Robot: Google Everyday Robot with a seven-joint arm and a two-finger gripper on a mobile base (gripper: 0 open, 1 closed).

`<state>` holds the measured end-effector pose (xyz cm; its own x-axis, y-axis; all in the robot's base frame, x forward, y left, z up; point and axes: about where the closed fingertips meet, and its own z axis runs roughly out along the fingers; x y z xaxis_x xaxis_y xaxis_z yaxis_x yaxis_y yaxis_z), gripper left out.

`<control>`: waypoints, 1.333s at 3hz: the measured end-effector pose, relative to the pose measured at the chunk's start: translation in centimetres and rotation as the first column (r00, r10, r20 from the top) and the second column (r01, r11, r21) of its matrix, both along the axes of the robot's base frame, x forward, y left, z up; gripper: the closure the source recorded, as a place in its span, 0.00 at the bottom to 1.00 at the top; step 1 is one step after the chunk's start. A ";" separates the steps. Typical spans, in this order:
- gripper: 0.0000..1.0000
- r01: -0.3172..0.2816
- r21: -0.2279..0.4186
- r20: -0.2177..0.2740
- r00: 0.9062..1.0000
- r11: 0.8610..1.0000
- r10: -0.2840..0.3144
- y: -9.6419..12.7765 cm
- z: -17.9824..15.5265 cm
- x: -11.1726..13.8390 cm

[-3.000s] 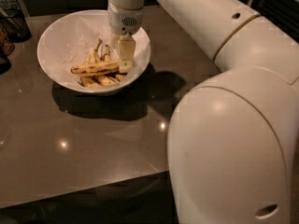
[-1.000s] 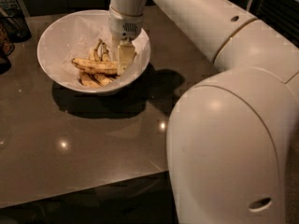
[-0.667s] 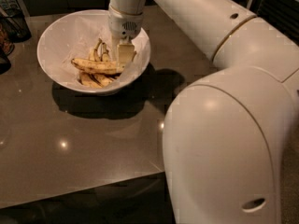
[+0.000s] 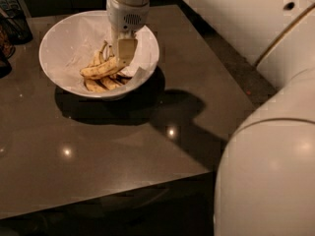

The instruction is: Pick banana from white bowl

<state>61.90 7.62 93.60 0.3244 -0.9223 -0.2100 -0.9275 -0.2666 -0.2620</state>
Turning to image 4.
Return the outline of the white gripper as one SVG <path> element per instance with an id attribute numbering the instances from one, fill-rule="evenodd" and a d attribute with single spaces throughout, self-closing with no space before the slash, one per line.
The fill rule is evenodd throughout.
<path id="1" fill-rule="evenodd" d="M 145 25 L 149 8 L 150 0 L 106 0 L 118 67 L 126 67 L 133 60 L 138 45 L 136 32 Z"/>

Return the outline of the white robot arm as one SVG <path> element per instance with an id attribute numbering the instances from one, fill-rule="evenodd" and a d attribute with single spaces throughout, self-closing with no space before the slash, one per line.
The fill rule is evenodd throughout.
<path id="1" fill-rule="evenodd" d="M 277 93 L 220 160 L 215 236 L 315 236 L 315 0 L 183 0 Z"/>

